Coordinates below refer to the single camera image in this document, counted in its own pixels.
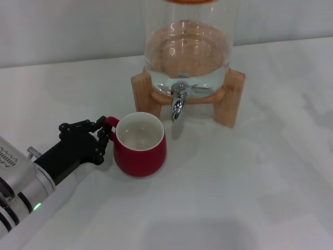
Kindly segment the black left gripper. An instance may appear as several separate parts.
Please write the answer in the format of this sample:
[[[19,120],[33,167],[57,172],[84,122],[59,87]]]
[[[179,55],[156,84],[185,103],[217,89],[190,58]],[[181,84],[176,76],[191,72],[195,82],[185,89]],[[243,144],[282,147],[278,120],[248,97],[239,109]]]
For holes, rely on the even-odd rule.
[[[101,165],[109,142],[109,131],[102,128],[106,120],[101,116],[96,122],[83,120],[75,123],[63,123],[59,126],[60,140],[34,163],[44,169],[56,185],[62,182],[83,163]],[[90,134],[96,132],[98,140]]]

